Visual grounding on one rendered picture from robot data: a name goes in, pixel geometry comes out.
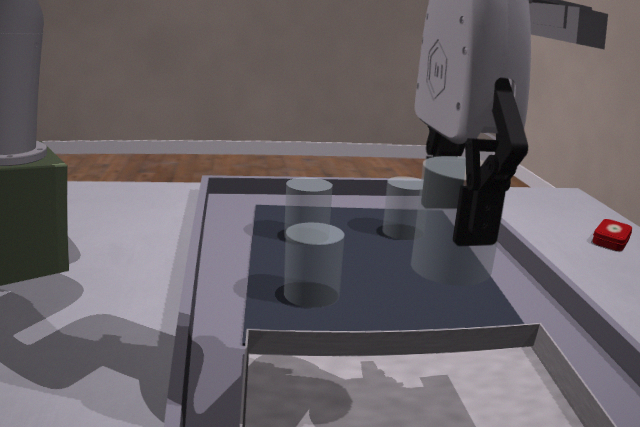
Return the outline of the dark grey flat mat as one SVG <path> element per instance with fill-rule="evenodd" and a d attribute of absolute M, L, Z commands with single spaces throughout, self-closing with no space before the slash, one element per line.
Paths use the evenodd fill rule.
<path fill-rule="evenodd" d="M 330 225 L 344 232 L 339 299 L 307 308 L 284 296 L 285 206 L 256 205 L 246 329 L 402 331 L 524 324 L 490 277 L 454 286 L 411 268 L 414 240 L 383 233 L 384 209 L 331 207 Z"/>

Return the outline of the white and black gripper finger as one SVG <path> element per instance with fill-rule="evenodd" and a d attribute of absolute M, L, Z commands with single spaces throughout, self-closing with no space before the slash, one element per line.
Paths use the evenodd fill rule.
<path fill-rule="evenodd" d="M 492 109 L 496 140 L 465 142 L 466 183 L 460 186 L 453 241 L 457 246 L 497 242 L 505 191 L 528 153 L 528 142 L 508 78 L 495 82 Z M 499 137 L 498 137 L 499 135 Z M 496 149 L 497 148 L 497 149 Z M 495 152 L 480 167 L 480 151 Z"/>
<path fill-rule="evenodd" d="M 429 128 L 429 135 L 426 143 L 426 159 L 431 157 L 438 156 L 462 156 L 465 143 L 464 144 L 455 144 L 450 142 L 445 137 L 441 136 L 439 133 L 435 132 L 432 128 Z"/>

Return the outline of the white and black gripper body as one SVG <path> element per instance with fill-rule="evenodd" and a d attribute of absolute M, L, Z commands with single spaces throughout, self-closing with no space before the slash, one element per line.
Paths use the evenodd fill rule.
<path fill-rule="evenodd" d="M 495 82 L 509 78 L 525 128 L 529 3 L 532 0 L 429 0 L 415 97 L 422 122 L 456 144 L 484 132 L 495 132 L 484 134 L 496 140 L 491 112 Z"/>

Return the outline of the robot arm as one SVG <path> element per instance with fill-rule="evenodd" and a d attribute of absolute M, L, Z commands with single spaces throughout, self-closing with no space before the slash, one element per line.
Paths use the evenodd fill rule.
<path fill-rule="evenodd" d="M 563 0 L 529 5 L 531 35 L 605 49 L 608 14 Z M 43 27 L 37 0 L 0 0 L 0 166 L 47 155 L 36 141 Z"/>

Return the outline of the red square tin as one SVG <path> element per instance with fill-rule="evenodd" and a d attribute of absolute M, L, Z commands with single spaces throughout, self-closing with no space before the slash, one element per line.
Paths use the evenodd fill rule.
<path fill-rule="evenodd" d="M 630 225 L 604 219 L 594 231 L 593 243 L 611 250 L 622 251 L 631 233 Z"/>

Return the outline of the clear glass cylinder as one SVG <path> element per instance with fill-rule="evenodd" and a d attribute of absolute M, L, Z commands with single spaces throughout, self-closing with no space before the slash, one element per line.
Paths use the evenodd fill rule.
<path fill-rule="evenodd" d="M 318 178 L 294 178 L 286 182 L 285 228 L 299 223 L 330 225 L 332 183 Z"/>
<path fill-rule="evenodd" d="M 421 179 L 392 177 L 387 181 L 383 233 L 414 240 Z"/>
<path fill-rule="evenodd" d="M 324 223 L 286 230 L 284 296 L 298 306 L 321 308 L 340 295 L 344 232 Z"/>
<path fill-rule="evenodd" d="M 446 285 L 468 286 L 490 278 L 498 244 L 456 246 L 453 232 L 466 157 L 438 156 L 422 165 L 411 267 Z"/>

